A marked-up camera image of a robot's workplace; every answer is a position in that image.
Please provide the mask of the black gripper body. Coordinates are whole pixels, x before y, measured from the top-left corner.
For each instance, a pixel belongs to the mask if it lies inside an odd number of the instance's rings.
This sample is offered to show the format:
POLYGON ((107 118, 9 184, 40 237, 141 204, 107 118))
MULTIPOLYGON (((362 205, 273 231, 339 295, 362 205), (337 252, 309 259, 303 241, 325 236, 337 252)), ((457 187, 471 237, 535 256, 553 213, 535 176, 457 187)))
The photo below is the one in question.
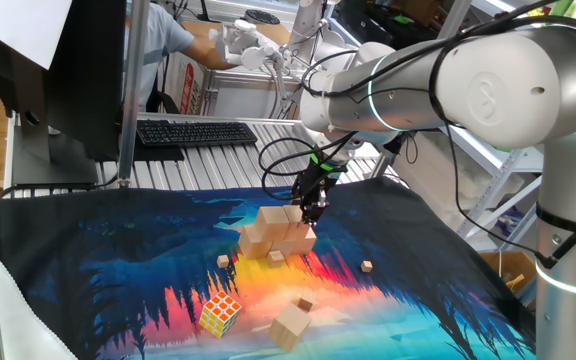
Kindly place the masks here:
POLYGON ((326 198, 328 191, 336 184, 344 172, 344 166, 319 165, 310 163, 306 170, 297 175, 304 188, 304 198, 326 198))

